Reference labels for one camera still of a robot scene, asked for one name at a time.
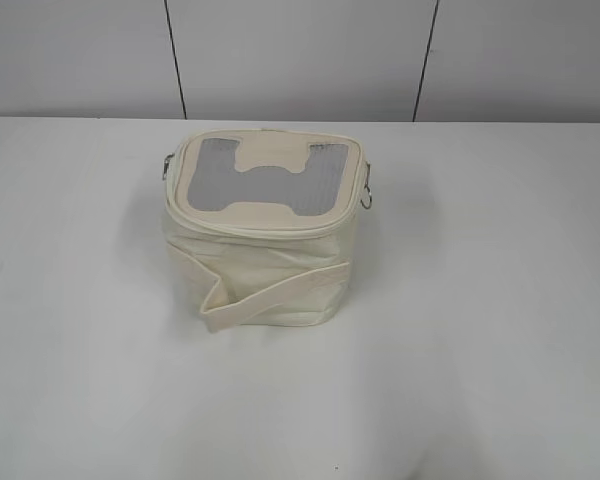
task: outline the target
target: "gray mesh window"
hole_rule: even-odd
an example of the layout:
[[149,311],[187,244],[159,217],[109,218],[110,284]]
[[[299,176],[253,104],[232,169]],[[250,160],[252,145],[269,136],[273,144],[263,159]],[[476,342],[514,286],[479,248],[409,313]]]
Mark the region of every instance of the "gray mesh window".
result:
[[224,138],[202,141],[187,199],[196,210],[220,211],[236,202],[288,205],[296,215],[327,213],[338,197],[349,147],[311,145],[304,171],[293,173],[276,166],[235,169],[240,142]]

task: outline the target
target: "carrying strap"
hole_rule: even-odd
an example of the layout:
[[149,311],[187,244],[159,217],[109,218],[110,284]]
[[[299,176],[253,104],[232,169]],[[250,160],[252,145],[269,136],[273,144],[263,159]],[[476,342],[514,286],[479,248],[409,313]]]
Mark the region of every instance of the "carrying strap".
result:
[[171,244],[168,245],[169,254],[187,279],[208,292],[200,307],[200,315],[205,319],[211,332],[241,325],[272,307],[309,293],[314,288],[345,282],[349,278],[351,269],[349,262],[316,268],[274,283],[264,290],[230,303],[227,289],[217,273],[209,270],[195,257]]

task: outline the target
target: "white tabletop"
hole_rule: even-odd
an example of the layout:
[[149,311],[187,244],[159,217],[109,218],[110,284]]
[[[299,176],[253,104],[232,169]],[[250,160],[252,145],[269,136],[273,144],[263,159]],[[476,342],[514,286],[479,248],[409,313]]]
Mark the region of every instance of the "white tabletop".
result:
[[[373,163],[322,326],[174,294],[162,159],[244,126]],[[0,478],[600,479],[600,125],[0,118]]]

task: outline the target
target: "metal ring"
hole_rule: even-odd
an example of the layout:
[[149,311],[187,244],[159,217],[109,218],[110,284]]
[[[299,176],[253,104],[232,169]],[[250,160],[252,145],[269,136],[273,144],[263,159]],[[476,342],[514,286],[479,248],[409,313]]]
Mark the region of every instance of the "metal ring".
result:
[[162,168],[162,180],[167,179],[167,171],[169,170],[169,164],[171,163],[172,158],[173,158],[173,153],[170,153],[164,159],[164,166]]
[[369,188],[369,185],[364,186],[364,191],[367,192],[367,197],[369,197],[369,200],[367,203],[365,203],[364,200],[361,198],[360,205],[362,205],[362,207],[365,210],[369,210],[371,208],[371,205],[373,205],[373,197],[371,196],[371,189]]

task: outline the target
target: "insulated cooler bag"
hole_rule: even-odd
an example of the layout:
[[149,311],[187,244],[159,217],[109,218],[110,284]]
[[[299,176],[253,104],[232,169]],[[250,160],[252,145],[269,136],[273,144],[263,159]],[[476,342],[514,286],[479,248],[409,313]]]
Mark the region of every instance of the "insulated cooler bag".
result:
[[278,130],[194,135],[165,160],[169,255],[211,331],[304,326],[346,290],[370,165],[345,137]]

